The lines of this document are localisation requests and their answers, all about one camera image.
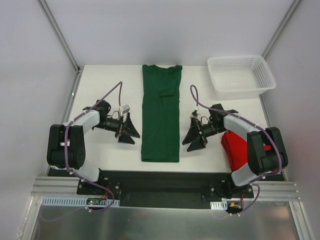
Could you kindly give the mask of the green t shirt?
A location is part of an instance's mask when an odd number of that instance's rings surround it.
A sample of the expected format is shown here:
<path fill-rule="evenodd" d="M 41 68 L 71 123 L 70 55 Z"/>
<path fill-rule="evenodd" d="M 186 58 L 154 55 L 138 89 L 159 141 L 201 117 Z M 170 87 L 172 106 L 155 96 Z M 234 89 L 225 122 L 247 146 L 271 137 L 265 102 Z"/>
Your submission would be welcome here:
<path fill-rule="evenodd" d="M 181 65 L 142 66 L 141 160 L 151 163 L 180 161 Z"/>

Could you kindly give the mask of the white plastic basket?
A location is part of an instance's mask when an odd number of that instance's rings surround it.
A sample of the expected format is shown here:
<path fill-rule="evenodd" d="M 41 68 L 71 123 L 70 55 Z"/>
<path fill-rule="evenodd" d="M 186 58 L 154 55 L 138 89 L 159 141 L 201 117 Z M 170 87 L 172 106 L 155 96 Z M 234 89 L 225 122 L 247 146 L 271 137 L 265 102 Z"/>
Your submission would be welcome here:
<path fill-rule="evenodd" d="M 276 88 L 275 78 L 260 55 L 210 57 L 207 67 L 219 100 L 257 98 Z"/>

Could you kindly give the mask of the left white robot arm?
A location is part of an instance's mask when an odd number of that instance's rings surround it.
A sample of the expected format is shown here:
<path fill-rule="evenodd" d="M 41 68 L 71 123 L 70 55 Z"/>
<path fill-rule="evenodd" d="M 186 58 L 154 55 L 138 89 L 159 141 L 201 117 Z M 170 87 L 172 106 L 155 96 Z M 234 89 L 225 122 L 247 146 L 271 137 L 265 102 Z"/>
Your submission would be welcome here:
<path fill-rule="evenodd" d="M 88 180 L 88 188 L 96 195 L 103 193 L 106 182 L 100 179 L 100 169 L 86 160 L 85 134 L 96 128 L 114 133 L 119 143 L 134 145 L 134 138 L 141 136 L 134 127 L 130 106 L 121 105 L 117 118 L 109 114 L 111 105 L 97 100 L 92 107 L 85 107 L 74 120 L 53 124 L 49 129 L 47 163 L 57 169 L 65 169 L 82 180 Z"/>

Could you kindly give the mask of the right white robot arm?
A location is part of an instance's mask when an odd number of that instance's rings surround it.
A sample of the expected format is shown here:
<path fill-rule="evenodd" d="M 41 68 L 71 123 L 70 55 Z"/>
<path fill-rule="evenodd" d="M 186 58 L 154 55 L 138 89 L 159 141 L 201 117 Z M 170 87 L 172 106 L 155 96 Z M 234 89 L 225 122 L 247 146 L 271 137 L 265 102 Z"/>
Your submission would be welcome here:
<path fill-rule="evenodd" d="M 222 133 L 221 144 L 227 153 L 231 174 L 225 193 L 232 198 L 259 177 L 278 174 L 288 165 L 288 156 L 280 130 L 262 128 L 243 120 L 234 109 L 224 110 L 219 104 L 209 109 L 210 117 L 202 123 L 197 110 L 190 116 L 190 127 L 182 141 L 187 151 L 206 148 L 208 138 Z"/>

